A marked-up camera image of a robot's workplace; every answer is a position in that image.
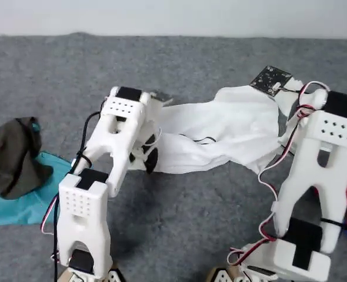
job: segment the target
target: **white cloth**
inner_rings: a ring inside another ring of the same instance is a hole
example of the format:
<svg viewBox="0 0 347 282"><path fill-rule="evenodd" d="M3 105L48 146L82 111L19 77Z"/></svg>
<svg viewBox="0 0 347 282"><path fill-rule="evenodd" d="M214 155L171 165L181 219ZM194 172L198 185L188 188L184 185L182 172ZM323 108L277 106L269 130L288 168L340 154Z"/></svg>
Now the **white cloth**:
<svg viewBox="0 0 347 282"><path fill-rule="evenodd" d="M222 88L207 103L164 107L159 125L157 172L206 171L232 161L258 173L280 146L278 106L250 86Z"/></svg>

